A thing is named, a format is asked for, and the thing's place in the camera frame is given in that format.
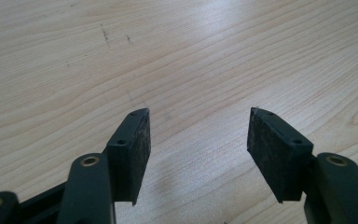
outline wooden table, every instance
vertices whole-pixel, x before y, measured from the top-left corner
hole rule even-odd
[[[358,163],[358,1],[0,0],[0,190],[21,201],[149,107],[118,223],[305,223],[246,151],[251,106]]]

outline light wood surface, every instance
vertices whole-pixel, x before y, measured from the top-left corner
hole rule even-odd
[[[358,163],[358,1],[0,0],[0,190],[21,201],[149,107],[118,223],[305,223],[246,151],[251,106]]]

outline clamp jaw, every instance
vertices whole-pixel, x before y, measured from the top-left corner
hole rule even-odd
[[[358,224],[358,166],[333,153],[313,156],[313,144],[283,119],[252,108],[248,151],[279,203],[300,201],[309,223]]]
[[[77,158],[66,183],[19,203],[0,192],[0,224],[116,223],[115,202],[136,204],[150,155],[149,109],[131,112],[103,153]]]

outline scratch mark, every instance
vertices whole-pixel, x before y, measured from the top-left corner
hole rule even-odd
[[[129,35],[126,35],[126,37],[127,37],[127,41],[128,41],[131,45],[133,45],[130,36],[129,36]]]
[[[109,45],[109,41],[108,41],[108,33],[107,31],[103,28],[103,25],[101,24],[101,30],[103,31],[103,37],[105,39],[105,43],[107,44],[107,47],[110,48],[110,45]]]

